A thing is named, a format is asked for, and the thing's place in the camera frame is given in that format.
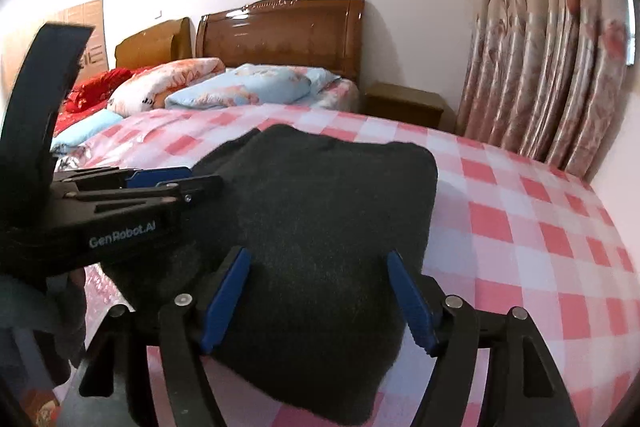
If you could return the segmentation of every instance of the curtain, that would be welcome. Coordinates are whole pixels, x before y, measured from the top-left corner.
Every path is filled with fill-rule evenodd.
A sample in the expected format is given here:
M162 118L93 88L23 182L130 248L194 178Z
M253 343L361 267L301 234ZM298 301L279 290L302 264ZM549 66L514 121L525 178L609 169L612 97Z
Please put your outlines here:
M626 71L627 0L479 0L456 132L583 177Z

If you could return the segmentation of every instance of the brown headboard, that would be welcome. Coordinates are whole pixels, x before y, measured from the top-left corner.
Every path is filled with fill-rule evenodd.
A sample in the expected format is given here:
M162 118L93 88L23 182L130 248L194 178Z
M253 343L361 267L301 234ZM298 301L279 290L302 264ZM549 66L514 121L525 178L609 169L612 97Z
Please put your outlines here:
M357 83L363 10L364 0L262 0L204 15L195 55L228 68L313 66Z
M151 26L127 37L116 46L116 67L130 70L191 57L191 27L188 17Z

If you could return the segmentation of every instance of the silver bolt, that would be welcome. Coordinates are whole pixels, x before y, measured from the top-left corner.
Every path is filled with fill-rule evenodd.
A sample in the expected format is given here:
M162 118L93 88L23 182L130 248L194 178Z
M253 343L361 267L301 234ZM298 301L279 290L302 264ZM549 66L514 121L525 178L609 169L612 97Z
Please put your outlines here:
M127 308L126 305L116 304L113 308L109 310L109 315L114 318L122 317L128 311L129 311L129 308Z
M525 321L527 320L527 317L529 317L526 309L521 308L520 306L516 306L513 310L511 310L511 314L513 314L514 317L521 321Z
M449 295L446 299L444 299L444 303L449 307L457 310L458 308L462 308L462 299L457 295Z
M193 297L188 293L181 293L174 299L176 306L188 306L191 304L191 301L193 301Z

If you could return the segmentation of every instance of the gray glove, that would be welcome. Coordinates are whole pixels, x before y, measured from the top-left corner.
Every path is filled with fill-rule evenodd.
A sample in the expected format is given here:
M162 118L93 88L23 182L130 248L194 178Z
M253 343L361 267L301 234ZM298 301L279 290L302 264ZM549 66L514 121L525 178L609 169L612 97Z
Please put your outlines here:
M84 269L48 279L46 293L0 275L0 378L18 400L63 383L69 362L78 367L85 314Z

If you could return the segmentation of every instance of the white and orange pillow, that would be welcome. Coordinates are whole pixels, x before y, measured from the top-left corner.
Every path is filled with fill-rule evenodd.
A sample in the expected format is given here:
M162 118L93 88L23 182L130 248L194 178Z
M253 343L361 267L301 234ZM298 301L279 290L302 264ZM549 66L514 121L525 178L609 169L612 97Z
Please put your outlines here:
M225 65L219 58L185 58L162 64L124 82L111 95L107 108L127 118L164 107L164 99L172 92L224 71Z

